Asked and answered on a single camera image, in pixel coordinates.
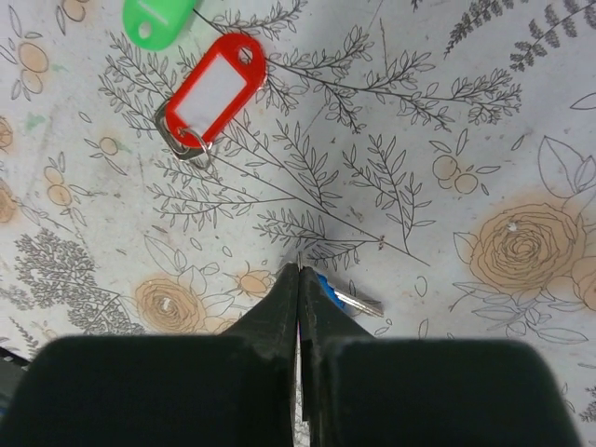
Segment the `metal key ring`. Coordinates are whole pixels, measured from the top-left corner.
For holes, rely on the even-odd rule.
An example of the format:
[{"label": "metal key ring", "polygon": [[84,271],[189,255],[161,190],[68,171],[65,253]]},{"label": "metal key ring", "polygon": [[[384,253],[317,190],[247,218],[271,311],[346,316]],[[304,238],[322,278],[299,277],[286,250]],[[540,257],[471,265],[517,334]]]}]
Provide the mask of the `metal key ring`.
[{"label": "metal key ring", "polygon": [[193,137],[195,137],[198,140],[198,142],[201,144],[201,147],[203,148],[203,152],[207,156],[207,163],[197,163],[196,162],[196,159],[200,155],[199,156],[194,156],[192,158],[189,158],[186,161],[188,161],[189,163],[191,163],[197,169],[201,169],[201,170],[207,170],[209,166],[213,166],[213,172],[211,173],[211,175],[213,175],[214,177],[217,177],[217,175],[216,175],[217,174],[217,170],[215,169],[215,165],[213,164],[213,156],[211,155],[211,147],[213,147],[213,143],[206,142],[205,140],[203,140],[203,137],[201,137],[198,133],[196,133],[190,127],[189,128],[184,128],[184,129],[179,129],[179,132],[180,132],[181,135],[184,135],[186,133],[190,133]]}]

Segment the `green key tag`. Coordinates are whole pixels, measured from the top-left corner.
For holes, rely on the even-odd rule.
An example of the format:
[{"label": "green key tag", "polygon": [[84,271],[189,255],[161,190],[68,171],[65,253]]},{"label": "green key tag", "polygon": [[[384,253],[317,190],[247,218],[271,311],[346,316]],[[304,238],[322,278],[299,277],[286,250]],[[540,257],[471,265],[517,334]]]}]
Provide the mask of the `green key tag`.
[{"label": "green key tag", "polygon": [[170,45],[188,20],[196,0],[125,0],[122,19],[129,39],[157,51]]}]

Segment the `line drawing leaf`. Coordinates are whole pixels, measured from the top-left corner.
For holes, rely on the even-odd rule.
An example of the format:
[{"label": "line drawing leaf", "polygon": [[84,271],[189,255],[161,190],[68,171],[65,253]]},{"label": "line drawing leaf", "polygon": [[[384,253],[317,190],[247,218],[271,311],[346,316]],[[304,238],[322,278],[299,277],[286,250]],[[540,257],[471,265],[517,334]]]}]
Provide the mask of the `line drawing leaf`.
[{"label": "line drawing leaf", "polygon": [[35,211],[33,211],[27,207],[21,207],[20,211],[25,215],[25,217],[27,219],[29,219],[31,222],[33,222],[37,226],[39,226],[41,224],[39,221],[39,215]]},{"label": "line drawing leaf", "polygon": [[472,261],[472,252],[477,243],[478,238],[471,233],[454,233],[455,251],[462,263],[469,264]]},{"label": "line drawing leaf", "polygon": [[81,188],[76,184],[69,184],[68,187],[77,194],[81,196],[93,196],[87,189]]},{"label": "line drawing leaf", "polygon": [[414,289],[420,298],[424,298],[428,292],[428,281],[425,277],[418,277],[416,278],[416,283],[414,284]]},{"label": "line drawing leaf", "polygon": [[193,247],[195,247],[197,250],[199,251],[203,251],[203,246],[201,245],[201,243],[196,240],[194,237],[190,238],[190,243]]},{"label": "line drawing leaf", "polygon": [[66,171],[66,160],[64,159],[63,151],[58,154],[58,169],[62,173]]},{"label": "line drawing leaf", "polygon": [[522,146],[524,138],[525,138],[525,135],[521,135],[521,137],[518,138],[518,140],[513,143],[513,145],[511,146],[511,152],[517,151]]},{"label": "line drawing leaf", "polygon": [[30,31],[25,35],[25,39],[38,39],[39,37],[43,37],[40,33],[36,33],[34,31]]},{"label": "line drawing leaf", "polygon": [[145,247],[149,255],[161,269],[173,276],[182,273],[176,266],[176,251],[168,244],[150,236],[145,236]]},{"label": "line drawing leaf", "polygon": [[91,141],[91,140],[88,140],[87,138],[86,138],[86,139],[84,139],[84,140],[85,140],[85,142],[86,142],[86,143],[87,143],[89,146],[91,146],[91,147],[93,147],[93,148],[95,148],[95,149],[99,149],[99,148],[100,148],[100,146],[99,146],[97,143],[95,143],[95,142],[93,142],[93,141]]},{"label": "line drawing leaf", "polygon": [[85,222],[85,217],[83,216],[79,208],[71,208],[71,212],[71,215],[74,216],[74,218],[77,219],[81,225],[87,226],[87,222]]},{"label": "line drawing leaf", "polygon": [[570,107],[573,110],[596,110],[596,91],[580,98]]},{"label": "line drawing leaf", "polygon": [[418,339],[424,340],[427,338],[428,335],[428,318],[424,319],[420,326],[418,326]]},{"label": "line drawing leaf", "polygon": [[56,7],[56,22],[63,35],[66,35],[66,19],[64,18],[64,11],[61,7]]},{"label": "line drawing leaf", "polygon": [[203,272],[203,275],[205,275],[206,277],[208,277],[209,275],[215,275],[219,271],[220,266],[217,263],[209,263],[205,265],[203,268],[201,268],[201,272]]},{"label": "line drawing leaf", "polygon": [[17,15],[17,11],[15,11],[13,7],[8,7],[8,14],[10,15],[12,31],[14,31],[18,37],[22,37],[22,27],[20,26],[20,19]]},{"label": "line drawing leaf", "polygon": [[489,286],[483,282],[455,282],[454,286],[469,296],[480,298],[481,300],[502,294],[493,286]]},{"label": "line drawing leaf", "polygon": [[137,302],[133,298],[129,296],[120,295],[118,301],[120,301],[120,304],[122,304],[124,310],[126,310],[127,314],[129,314],[130,317],[133,317],[137,320],[141,319],[141,316],[139,315],[139,310],[137,309]]},{"label": "line drawing leaf", "polygon": [[493,305],[483,307],[472,311],[473,314],[478,315],[482,318],[491,319],[493,321],[507,321],[517,315],[514,309],[508,305]]},{"label": "line drawing leaf", "polygon": [[533,307],[530,307],[528,310],[526,310],[524,315],[525,318],[534,325],[538,324],[538,321],[540,321],[540,312]]},{"label": "line drawing leaf", "polygon": [[450,154],[452,152],[451,148],[445,144],[444,142],[430,142],[433,146],[435,146],[435,149],[437,149],[435,152],[437,151],[441,151],[444,152],[445,154]]},{"label": "line drawing leaf", "polygon": [[234,297],[225,294],[212,295],[203,298],[201,301],[210,317],[219,317],[234,302]]},{"label": "line drawing leaf", "polygon": [[455,150],[456,156],[460,156],[462,152],[464,152],[464,149],[466,149],[467,142],[467,129],[464,129],[462,133],[459,135],[459,140],[457,141],[457,149]]},{"label": "line drawing leaf", "polygon": [[545,136],[538,151],[538,168],[542,183],[558,198],[569,198],[577,190],[576,172],[584,162],[571,146]]},{"label": "line drawing leaf", "polygon": [[418,221],[416,223],[414,223],[412,226],[418,226],[418,227],[422,227],[422,226],[429,226],[434,224],[436,221]]},{"label": "line drawing leaf", "polygon": [[488,298],[484,298],[483,301],[488,305],[505,305],[511,300],[511,295],[500,294],[492,295]]},{"label": "line drawing leaf", "polygon": [[521,321],[515,321],[509,324],[505,329],[505,335],[508,338],[523,337],[527,332],[527,328]]},{"label": "line drawing leaf", "polygon": [[194,265],[178,276],[178,284],[197,296],[202,295],[207,290],[207,280],[203,272]]},{"label": "line drawing leaf", "polygon": [[12,90],[10,90],[10,99],[12,101],[16,100],[19,97],[21,90],[22,90],[22,83],[21,83],[20,79],[17,79],[15,81],[14,85],[12,86]]},{"label": "line drawing leaf", "polygon": [[586,305],[581,303],[556,303],[554,305],[549,305],[551,309],[561,310],[562,312],[577,312],[578,310],[583,310],[586,308]]},{"label": "line drawing leaf", "polygon": [[118,165],[117,165],[115,162],[113,162],[113,161],[112,161],[110,158],[108,158],[107,156],[105,156],[103,159],[104,159],[104,160],[105,160],[105,161],[108,163],[108,165],[110,165],[110,168],[112,168],[113,170],[115,170],[115,171],[116,171],[118,174],[120,174],[120,175],[127,175],[127,176],[128,176],[128,174],[127,174],[125,171],[123,171],[123,170],[122,170],[122,169],[121,169],[121,168],[120,168],[120,167],[119,167],[119,166],[118,166]]},{"label": "line drawing leaf", "polygon": [[500,170],[500,166],[482,166],[481,168],[476,169],[477,174],[492,174]]},{"label": "line drawing leaf", "polygon": [[534,300],[540,294],[540,291],[541,289],[539,287],[525,291],[516,291],[511,295],[511,298],[516,305],[526,305],[530,301]]},{"label": "line drawing leaf", "polygon": [[547,342],[560,345],[578,345],[588,341],[588,337],[583,333],[563,328],[541,329],[540,331],[537,331],[536,334]]},{"label": "line drawing leaf", "polygon": [[88,124],[91,124],[91,118],[85,112],[79,112],[78,115],[80,118]]},{"label": "line drawing leaf", "polygon": [[17,65],[17,60],[12,55],[12,53],[10,51],[8,51],[6,48],[4,48],[4,46],[2,46],[2,45],[0,45],[0,56],[2,56],[4,59],[9,61],[10,63]]},{"label": "line drawing leaf", "polygon": [[574,184],[577,191],[583,191],[591,187],[594,179],[596,179],[596,162],[593,156],[589,156],[584,160],[581,166],[577,169],[574,178]]},{"label": "line drawing leaf", "polygon": [[176,250],[174,261],[176,262],[176,267],[178,268],[178,270],[184,270],[186,268],[186,256],[180,250]]},{"label": "line drawing leaf", "polygon": [[388,326],[385,326],[384,328],[379,328],[374,332],[374,336],[375,337],[380,337],[381,335],[383,335],[385,332],[387,332],[389,330]]},{"label": "line drawing leaf", "polygon": [[[584,210],[588,209],[588,205],[594,201],[596,198],[596,185],[582,191],[575,196],[572,196],[565,200],[564,205],[562,206],[562,212],[570,216],[575,222],[580,215],[584,212]],[[594,221],[588,216],[586,221],[589,224],[594,224]]]}]

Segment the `leaf branch drawing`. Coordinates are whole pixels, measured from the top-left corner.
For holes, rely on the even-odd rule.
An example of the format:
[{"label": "leaf branch drawing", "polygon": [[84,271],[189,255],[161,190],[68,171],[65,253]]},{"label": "leaf branch drawing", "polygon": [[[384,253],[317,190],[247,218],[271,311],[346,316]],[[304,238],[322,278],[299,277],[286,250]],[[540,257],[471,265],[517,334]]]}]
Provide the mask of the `leaf branch drawing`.
[{"label": "leaf branch drawing", "polygon": [[478,0],[470,2],[468,12],[465,12],[450,33],[449,43],[445,49],[445,58],[452,52],[457,44],[468,37],[474,30],[493,18],[503,15],[503,8],[513,9],[514,0]]},{"label": "leaf branch drawing", "polygon": [[300,144],[300,123],[296,123],[292,137],[289,126],[282,125],[279,120],[276,121],[281,134],[274,135],[273,138],[278,142],[286,142],[284,149],[291,151],[291,160],[284,162],[286,170],[293,169],[298,172],[298,179],[295,180],[323,209],[337,208],[331,200],[340,198],[340,196],[326,188],[337,179],[339,170],[336,169],[331,174],[325,170],[328,154],[325,153],[317,157],[317,151],[310,145],[310,136],[308,135]]},{"label": "leaf branch drawing", "polygon": [[[204,16],[196,14],[210,25]],[[491,79],[487,82],[487,76],[479,76],[470,83],[471,90],[459,96],[433,96],[439,88],[438,83],[419,88],[417,75],[435,69],[435,65],[428,61],[430,53],[410,54],[403,51],[398,58],[386,62],[383,72],[369,71],[365,85],[346,83],[344,79],[354,61],[372,59],[368,50],[373,45],[370,36],[356,25],[347,34],[343,49],[334,53],[321,50],[301,54],[297,49],[292,54],[273,53],[267,58],[267,82],[257,93],[256,101],[264,100],[266,107],[273,105],[288,115],[296,108],[298,97],[307,92],[321,93],[327,107],[325,118],[351,128],[354,133],[360,133],[366,127],[358,119],[362,106],[354,102],[359,94],[374,95],[382,104],[387,104],[391,98],[398,98],[398,116],[409,116],[412,125],[417,122],[423,126],[432,123],[435,130],[449,130],[449,125],[454,122],[448,115],[449,103],[469,107],[468,120],[475,124],[495,123],[501,119],[501,115],[519,110],[521,89],[510,85],[511,77],[505,71],[499,71],[496,81]],[[295,75],[300,83],[288,84],[278,75],[278,70]],[[479,95],[484,92],[493,97],[487,98],[488,101],[481,100]]]},{"label": "leaf branch drawing", "polygon": [[36,224],[37,226],[41,226],[42,221],[50,222],[56,229],[63,229],[68,231],[69,233],[73,233],[69,227],[64,226],[63,224],[55,221],[54,219],[49,217],[49,213],[44,210],[40,210],[34,205],[27,205],[24,203],[20,198],[15,197],[14,199],[15,204],[20,208],[23,215],[29,219],[31,222]]},{"label": "leaf branch drawing", "polygon": [[435,221],[416,221],[416,211],[427,207],[431,201],[416,203],[416,196],[422,191],[422,183],[414,183],[413,172],[409,181],[404,184],[408,172],[402,171],[406,157],[406,150],[394,156],[397,139],[393,137],[386,149],[383,149],[383,136],[374,138],[369,135],[371,146],[367,149],[373,155],[368,158],[364,167],[357,165],[356,145],[352,146],[350,154],[343,152],[344,165],[352,171],[351,184],[359,188],[376,190],[375,206],[381,210],[397,208],[397,215],[387,213],[386,217],[401,227],[403,245],[409,252],[407,240],[415,227],[429,226]]},{"label": "leaf branch drawing", "polygon": [[137,137],[145,132],[153,138],[155,99],[161,103],[171,96],[178,73],[169,69],[167,56],[160,60],[155,53],[146,52],[143,59],[141,49],[131,45],[123,34],[116,37],[110,33],[110,37],[110,48],[118,51],[118,58],[106,56],[108,66],[100,75],[100,92],[110,98],[114,112],[121,113],[137,130]]},{"label": "leaf branch drawing", "polygon": [[299,14],[306,4],[306,0],[292,0],[291,8],[286,9],[280,2],[277,2],[271,6],[269,14],[261,19],[253,14],[250,19],[243,20],[240,17],[240,11],[232,13],[228,9],[224,14],[215,16],[213,20],[204,20],[222,34],[262,34],[269,40],[279,40],[279,35],[284,30],[290,30],[292,33],[296,33],[294,21],[298,20]]},{"label": "leaf branch drawing", "polygon": [[[248,147],[244,147],[243,150],[245,150],[246,152],[249,152],[249,153],[252,154],[251,150]],[[346,221],[346,220],[342,219],[341,217],[339,217],[337,215],[336,212],[334,212],[332,210],[327,210],[326,208],[323,208],[323,206],[321,206],[318,202],[313,201],[313,197],[310,196],[310,195],[308,196],[308,198],[304,198],[302,196],[299,196],[299,195],[297,195],[295,193],[292,193],[292,192],[288,191],[287,189],[285,189],[285,188],[283,188],[283,187],[281,187],[281,186],[279,186],[277,184],[271,183],[268,180],[265,180],[265,179],[261,178],[260,175],[256,171],[247,170],[246,168],[243,168],[243,167],[239,166],[236,163],[232,163],[232,162],[228,161],[227,160],[227,157],[225,156],[225,154],[222,154],[222,155],[213,155],[213,157],[214,157],[214,159],[218,163],[221,163],[222,164],[221,166],[227,166],[229,169],[238,172],[238,174],[240,176],[251,178],[254,181],[256,181],[257,183],[260,183],[262,186],[266,186],[271,191],[275,191],[277,194],[280,195],[280,197],[278,197],[276,199],[272,199],[271,201],[285,201],[285,203],[287,203],[287,204],[290,204],[290,203],[294,202],[296,205],[300,205],[300,206],[303,206],[303,207],[306,206],[308,210],[311,210],[312,212],[314,212],[314,213],[316,213],[318,215],[318,217],[317,217],[318,222],[323,223],[323,217],[325,217],[326,219],[332,219],[332,220],[335,220],[336,222],[338,222],[340,224],[343,224],[343,225],[345,225],[345,226],[347,226],[347,227],[349,227],[349,228],[351,228],[353,230],[357,230],[362,235],[368,237],[368,238],[356,239],[356,240],[354,240],[354,238],[351,237],[351,238],[348,238],[347,240],[338,239],[338,240],[330,241],[330,244],[336,244],[336,246],[331,246],[331,245],[328,245],[327,242],[321,241],[321,243],[325,247],[325,249],[323,249],[322,251],[319,252],[319,256],[318,257],[319,257],[319,259],[323,263],[324,263],[323,260],[326,259],[326,258],[325,258],[325,256],[320,256],[321,253],[323,253],[323,254],[329,254],[329,251],[336,250],[336,251],[334,251],[334,253],[335,254],[338,254],[337,251],[339,250],[339,251],[343,251],[343,253],[351,253],[352,256],[354,256],[355,249],[357,247],[359,247],[360,245],[362,245],[364,243],[376,243],[376,244],[378,244],[378,243],[380,243],[382,241],[382,239],[380,237],[376,237],[373,234],[371,234],[370,232],[366,231],[365,229],[363,229],[361,227],[358,227],[358,226],[350,223],[349,221]],[[317,163],[320,163],[320,160],[321,159],[322,158],[316,157]],[[221,186],[223,191],[226,191],[227,189],[231,189],[232,188],[231,186],[228,186],[221,179],[215,180],[210,174],[208,174],[207,172],[205,172],[203,170],[196,170],[195,172],[193,172],[192,174],[190,174],[188,170],[187,171],[184,171],[183,170],[183,169],[187,169],[187,168],[182,168],[180,166],[177,166],[178,163],[179,162],[177,162],[177,160],[172,160],[171,162],[170,161],[168,162],[168,164],[170,166],[168,166],[168,165],[166,165],[166,164],[164,164],[162,162],[158,162],[156,164],[156,166],[158,166],[159,168],[162,168],[165,171],[165,175],[166,176],[171,176],[171,178],[174,179],[173,180],[174,182],[176,182],[176,180],[180,180],[182,182],[186,182],[187,183],[187,186],[185,186],[186,188],[189,187],[191,184],[192,185],[196,185],[195,188],[194,188],[197,191],[196,196],[205,194],[207,197],[209,197],[209,194],[212,194],[212,193],[210,191],[205,191],[205,187],[207,185],[210,185],[210,184],[217,184],[218,186]],[[287,167],[285,167],[285,165],[284,165],[284,169],[287,169],[288,170],[288,173],[292,176],[292,178],[294,178],[294,179],[299,178],[299,177],[295,177],[293,175],[293,173],[291,173],[290,169],[288,169]],[[185,194],[182,194],[181,196],[179,196],[178,193],[172,193],[172,191],[170,191],[169,195],[170,196],[174,196],[174,194],[175,194],[175,197],[177,199],[180,199],[180,197],[181,197],[182,198],[182,201],[184,201],[184,200],[188,199],[189,195],[190,195],[190,197],[193,197],[192,190],[193,189],[189,190],[189,192],[187,192],[186,195]],[[246,196],[249,196],[251,198],[250,200],[245,199],[245,200],[247,200],[247,202],[249,202],[249,201],[252,202],[252,203],[249,203],[248,204],[249,207],[260,205],[262,203],[268,203],[268,200],[262,200],[262,199],[258,199],[257,200],[256,199],[256,197],[257,197],[256,195],[251,195],[250,193],[248,193],[245,190],[241,190],[241,192],[242,192],[242,194],[245,194]],[[321,192],[321,197],[325,198],[325,196],[322,193],[324,193],[324,191]],[[220,207],[217,208],[217,210],[218,210],[218,212],[220,212],[221,211],[221,206],[222,205],[226,205],[227,202],[226,202],[225,199],[223,199],[221,197],[221,193],[220,192],[213,193],[212,196],[214,196],[217,199],[217,200],[212,200],[213,202],[217,201],[217,204],[210,203],[209,205],[206,205],[206,206],[208,206],[208,207],[218,207],[218,205],[219,205]],[[169,200],[168,206],[170,206],[170,207],[173,206],[173,205],[170,205],[170,203],[171,203],[171,198],[170,197],[165,197],[165,199],[166,200]],[[205,218],[207,220],[209,220],[209,217],[208,217],[209,215],[207,213],[203,213],[201,215],[206,216]],[[271,220],[269,220],[269,221],[266,222],[266,224],[271,224],[271,223],[273,223],[273,224],[280,224],[280,223],[276,223],[276,222],[271,221]],[[285,227],[285,229],[291,229],[292,231],[294,231],[294,232],[290,231],[289,233],[286,233],[285,236],[288,236],[288,237],[293,238],[295,240],[295,236],[296,236],[295,231],[296,231],[296,228],[291,225],[290,227]],[[280,240],[279,239],[280,237],[283,236],[279,231],[278,231],[278,233],[279,234],[276,236],[276,232],[275,231],[264,231],[264,236],[270,236],[272,242],[276,242],[276,241]],[[287,239],[286,238],[283,238],[283,242],[286,243],[287,242]],[[341,247],[341,249],[339,248],[339,246],[337,246],[337,244],[340,244],[340,243],[344,243],[345,244],[344,246]],[[401,252],[403,254],[406,254],[406,255],[412,257],[413,259],[415,259],[415,260],[417,260],[417,261],[425,264],[424,261],[416,258],[414,255],[412,255],[411,253],[405,251],[404,249],[401,249],[397,245],[392,244],[391,242],[387,242],[387,241],[385,241],[384,243],[385,243],[386,246],[388,246],[388,247],[390,247],[390,248],[392,248],[392,249],[394,249],[396,251],[399,251],[399,252]]]},{"label": "leaf branch drawing", "polygon": [[552,319],[552,315],[540,311],[540,305],[546,304],[549,308],[565,312],[581,308],[576,306],[571,309],[570,303],[549,294],[525,291],[509,295],[478,282],[461,282],[455,283],[454,286],[464,295],[449,306],[449,311],[452,312],[459,302],[468,297],[484,302],[486,306],[473,310],[472,313],[493,322],[493,326],[487,331],[505,329],[508,338],[521,338],[526,333],[533,332],[538,338],[559,345],[578,345],[589,340],[583,333],[570,329],[542,326]]},{"label": "leaf branch drawing", "polygon": [[[104,83],[104,87],[102,88],[102,92],[112,98],[111,101],[115,111],[122,113],[122,116],[129,125],[137,130],[137,136],[140,137],[143,132],[146,132],[148,136],[151,136],[152,132],[156,129],[150,120],[154,105],[152,102],[149,103],[149,98],[153,98],[153,96],[149,95],[155,96],[157,93],[144,88],[146,85],[144,82],[146,81],[145,76],[149,77],[153,83],[153,85],[148,86],[150,90],[159,91],[161,96],[160,101],[164,101],[169,97],[172,91],[172,83],[168,84],[159,80],[158,76],[156,76],[156,70],[152,72],[151,69],[146,69],[146,73],[144,73],[143,70],[145,70],[145,65],[149,66],[149,64],[151,64],[153,67],[159,65],[159,72],[165,73],[165,69],[162,69],[162,67],[167,66],[168,63],[160,61],[159,64],[157,64],[155,55],[145,56],[147,62],[141,61],[142,54],[133,54],[131,45],[126,41],[124,36],[121,38],[114,37],[113,40],[115,41],[115,49],[118,49],[120,53],[122,53],[120,59],[124,58],[122,60],[125,61],[125,65],[132,64],[131,67],[125,68],[130,69],[129,77],[134,79],[137,83],[128,81],[130,82],[130,85],[128,88],[124,89],[117,87],[117,83],[114,83],[108,75],[103,75],[102,82]],[[193,68],[191,64],[194,61],[194,56],[188,56],[181,49],[180,54],[182,60],[177,62],[177,66],[181,67],[181,73],[187,73]],[[408,56],[407,58],[403,58],[403,63],[405,64],[404,66],[411,67],[413,64],[423,63],[427,57],[428,55],[420,57],[413,55],[411,58]],[[332,68],[334,62],[327,59],[324,63]],[[420,70],[425,70],[429,67],[418,65],[418,68]],[[114,68],[112,70],[113,71],[109,74],[110,76],[115,73]],[[409,69],[406,68],[402,71],[405,73],[408,70]],[[406,74],[403,76],[405,76],[403,77],[404,82],[406,78],[411,79],[406,76]],[[132,96],[129,96],[129,93],[126,90],[131,89],[131,86],[134,86],[136,90]],[[143,100],[141,99],[141,94],[146,95]],[[218,138],[216,144],[218,147],[223,148],[223,150],[221,153],[214,155],[214,159],[218,163],[218,166],[228,167],[229,169],[236,171],[241,177],[249,178],[252,181],[260,183],[262,186],[266,186],[272,192],[276,193],[277,196],[274,196],[272,201],[286,200],[287,203],[294,202],[297,205],[301,204],[301,206],[306,206],[308,210],[311,210],[326,219],[335,220],[352,230],[357,230],[362,235],[369,238],[367,239],[367,242],[375,244],[383,242],[384,246],[402,252],[403,254],[425,264],[424,261],[416,258],[414,255],[405,251],[403,248],[400,248],[398,245],[393,244],[391,241],[383,241],[381,237],[375,236],[365,229],[340,218],[336,213],[329,211],[333,207],[332,201],[335,198],[340,198],[330,190],[330,187],[336,180],[338,174],[336,174],[334,170],[325,169],[327,157],[319,156],[315,152],[316,149],[312,147],[309,142],[305,144],[307,136],[301,135],[299,131],[299,135],[297,135],[298,138],[295,138],[296,135],[292,136],[289,129],[285,132],[286,137],[283,136],[283,133],[284,132],[282,132],[281,135],[283,139],[286,139],[287,141],[286,137],[291,138],[291,141],[294,143],[292,146],[291,143],[288,142],[290,145],[288,153],[294,154],[300,158],[302,164],[291,156],[290,159],[282,159],[279,153],[274,152],[270,147],[268,136],[261,135],[259,130],[251,129],[251,119],[248,112],[245,112],[242,118],[235,118],[223,135]],[[239,166],[236,162],[232,163],[231,158],[237,156],[239,153],[244,153],[245,155],[252,157],[253,160],[246,162],[243,167]],[[286,163],[292,161],[295,162],[294,166]],[[257,198],[259,195],[250,193],[245,188],[240,189],[235,187],[230,182],[220,178],[216,173],[200,171],[190,167],[190,165],[181,164],[174,159],[169,159],[166,162],[157,161],[156,166],[163,170],[164,177],[169,178],[172,186],[178,184],[182,187],[182,190],[180,187],[177,187],[174,188],[174,191],[170,190],[169,186],[167,186],[167,191],[158,184],[150,187],[150,190],[156,196],[156,199],[160,200],[160,205],[156,207],[157,212],[160,212],[160,215],[163,218],[168,218],[170,225],[175,225],[177,222],[181,222],[183,224],[183,229],[187,229],[189,228],[190,223],[193,222],[197,228],[202,229],[205,223],[211,222],[216,226],[217,216],[223,215],[227,218],[237,217],[239,212],[248,212],[254,206],[260,206],[261,203],[267,203],[267,200]],[[293,193],[284,187],[263,179],[259,173],[259,168],[263,166],[271,166],[284,170],[286,174],[294,179],[306,193],[306,197]],[[296,169],[298,166],[305,170],[300,171]],[[353,237],[343,242],[345,244],[358,246],[360,243],[358,241],[359,239],[357,242],[353,242],[351,239],[353,239]],[[324,250],[333,251],[334,253],[339,251],[344,251],[345,253],[349,252],[352,255],[351,259],[354,259],[356,247],[353,247],[352,245],[345,245],[341,249],[339,247],[325,246],[327,248]],[[324,254],[329,253],[321,252],[321,254],[323,254],[323,256],[319,257],[323,262],[323,259],[325,259]]]},{"label": "leaf branch drawing", "polygon": [[292,210],[281,209],[277,214],[268,210],[267,214],[258,217],[264,223],[257,224],[254,229],[261,232],[262,237],[269,237],[271,243],[281,242],[284,247],[293,245],[295,249],[311,249],[306,259],[315,265],[322,263],[325,267],[330,264],[337,270],[339,263],[347,269],[350,263],[359,263],[358,248],[371,242],[369,239],[331,239],[325,233],[325,223],[321,216],[315,217],[307,210],[296,217]]},{"label": "leaf branch drawing", "polygon": [[551,48],[558,48],[561,46],[560,29],[567,37],[577,37],[576,18],[583,14],[584,21],[588,26],[596,30],[596,0],[588,0],[588,4],[581,7],[576,0],[564,0],[563,5],[566,10],[564,16],[560,16],[555,11],[554,6],[548,5],[545,10],[545,21],[548,28],[546,31],[541,28],[536,20],[532,20],[528,25],[530,28],[530,35],[533,37],[533,42],[521,41],[516,42],[515,48],[520,53],[511,53],[511,60],[513,63],[510,67],[517,71],[523,72],[527,67],[532,67],[535,64],[535,57],[544,58],[549,54],[546,46]]},{"label": "leaf branch drawing", "polygon": [[15,325],[17,331],[19,331],[20,336],[25,340],[25,344],[29,349],[29,358],[32,359],[37,354],[39,350],[39,341],[35,340],[34,337],[25,329],[23,328],[13,317],[9,317],[12,324]]}]

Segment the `red key tag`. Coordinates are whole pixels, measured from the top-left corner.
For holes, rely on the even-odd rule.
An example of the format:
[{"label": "red key tag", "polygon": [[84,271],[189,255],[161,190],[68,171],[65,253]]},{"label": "red key tag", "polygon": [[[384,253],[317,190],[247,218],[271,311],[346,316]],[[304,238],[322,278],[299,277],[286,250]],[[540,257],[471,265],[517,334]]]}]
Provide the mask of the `red key tag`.
[{"label": "red key tag", "polygon": [[207,144],[263,85],[266,66],[263,50],[252,37],[225,34],[168,101],[166,126],[182,145],[207,150]]}]

